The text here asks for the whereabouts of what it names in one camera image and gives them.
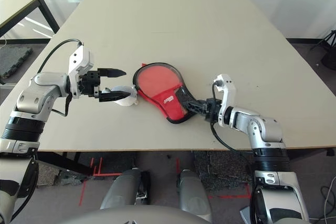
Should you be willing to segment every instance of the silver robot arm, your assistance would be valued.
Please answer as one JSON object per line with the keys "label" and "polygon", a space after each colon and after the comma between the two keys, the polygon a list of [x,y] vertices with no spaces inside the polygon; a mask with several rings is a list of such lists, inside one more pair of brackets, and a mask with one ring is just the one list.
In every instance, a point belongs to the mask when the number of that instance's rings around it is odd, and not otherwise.
{"label": "silver robot arm", "polygon": [[0,223],[8,224],[17,198],[30,197],[38,177],[36,160],[39,138],[58,97],[67,97],[66,113],[72,98],[81,94],[99,98],[100,102],[115,101],[129,93],[101,93],[100,77],[126,74],[118,69],[98,69],[93,66],[91,53],[83,46],[71,54],[69,72],[42,72],[31,78],[21,92],[0,138]]}
{"label": "silver robot arm", "polygon": [[218,76],[214,82],[218,91],[224,93],[219,125],[244,132],[253,150],[257,185],[252,207],[256,221],[267,224],[283,218],[309,221],[296,174],[290,171],[280,124],[273,118],[232,106],[236,90],[227,75]]}

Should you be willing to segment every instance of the black mat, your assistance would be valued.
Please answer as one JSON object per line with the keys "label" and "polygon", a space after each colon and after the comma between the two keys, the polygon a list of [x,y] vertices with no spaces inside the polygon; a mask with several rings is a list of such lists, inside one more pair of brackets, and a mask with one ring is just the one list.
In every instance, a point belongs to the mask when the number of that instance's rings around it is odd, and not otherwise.
{"label": "black mat", "polygon": [[33,52],[31,47],[6,45],[0,49],[0,78],[11,76],[25,59]]}
{"label": "black mat", "polygon": [[251,183],[246,162],[230,151],[195,151],[195,168],[206,190],[218,191]]}

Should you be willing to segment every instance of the table leg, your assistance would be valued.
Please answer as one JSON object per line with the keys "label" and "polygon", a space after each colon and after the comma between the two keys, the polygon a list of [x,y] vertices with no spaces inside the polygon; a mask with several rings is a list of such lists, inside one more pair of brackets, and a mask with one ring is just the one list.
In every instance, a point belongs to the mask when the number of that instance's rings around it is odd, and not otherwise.
{"label": "table leg", "polygon": [[55,152],[38,152],[38,159],[61,170],[69,170],[87,176],[93,174],[92,168],[79,164]]}
{"label": "table leg", "polygon": [[40,3],[38,8],[40,9],[44,18],[46,19],[46,21],[48,22],[49,26],[54,31],[54,33],[57,33],[57,31],[59,30],[59,26],[53,15],[51,14],[46,2],[44,2],[44,0],[38,0],[38,2]]}

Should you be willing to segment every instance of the desk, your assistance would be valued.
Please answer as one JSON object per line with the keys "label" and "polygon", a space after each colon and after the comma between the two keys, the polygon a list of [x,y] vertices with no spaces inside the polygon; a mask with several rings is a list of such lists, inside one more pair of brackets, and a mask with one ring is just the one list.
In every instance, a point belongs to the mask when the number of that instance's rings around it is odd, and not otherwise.
{"label": "desk", "polygon": [[0,37],[37,7],[56,33],[59,26],[44,0],[0,0]]}
{"label": "desk", "polygon": [[[1,105],[0,129],[47,54],[69,38],[90,49],[94,69],[127,72],[102,78],[102,88],[130,86],[141,63],[159,61],[175,66],[194,97],[206,99],[213,79],[226,73],[236,104],[277,119],[288,148],[336,146],[336,97],[250,0],[83,0]],[[44,71],[67,72],[76,45],[58,49]],[[58,99],[54,109],[63,111],[64,103]],[[230,146],[250,149],[244,133],[217,131]],[[73,100],[66,118],[50,115],[40,142],[48,152],[225,150],[202,117],[174,125],[141,98],[130,107]]]}

